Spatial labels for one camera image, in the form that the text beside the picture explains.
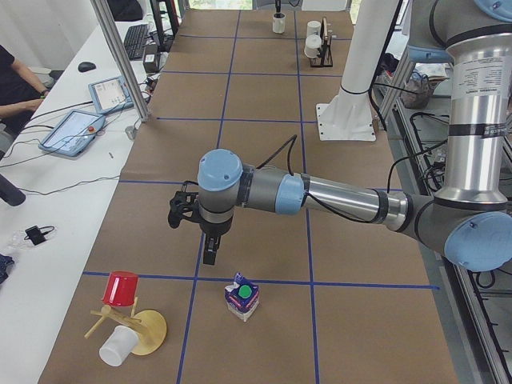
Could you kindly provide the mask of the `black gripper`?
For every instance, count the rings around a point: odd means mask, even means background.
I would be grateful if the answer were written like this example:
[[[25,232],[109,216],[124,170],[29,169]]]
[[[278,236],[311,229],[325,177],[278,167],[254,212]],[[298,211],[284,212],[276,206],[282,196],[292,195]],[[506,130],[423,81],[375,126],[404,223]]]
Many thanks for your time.
[[[224,222],[213,223],[202,220],[199,224],[202,232],[205,234],[204,250],[202,262],[205,265],[214,265],[220,247],[221,238],[231,228],[232,219]]]

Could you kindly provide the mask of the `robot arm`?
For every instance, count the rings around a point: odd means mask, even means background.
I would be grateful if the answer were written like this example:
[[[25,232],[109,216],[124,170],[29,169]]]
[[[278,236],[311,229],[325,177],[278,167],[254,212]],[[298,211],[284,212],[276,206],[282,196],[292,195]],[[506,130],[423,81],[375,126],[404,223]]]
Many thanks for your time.
[[[382,224],[471,271],[493,270],[510,260],[511,218],[498,184],[511,94],[511,4],[413,4],[412,55],[454,65],[444,183],[431,197],[384,191],[386,139],[376,138],[370,117],[359,113],[390,20],[377,15],[375,2],[363,3],[339,94],[318,106],[326,152],[312,174],[249,166],[224,149],[202,157],[196,205],[204,263],[214,263],[236,206],[276,214],[305,207]]]

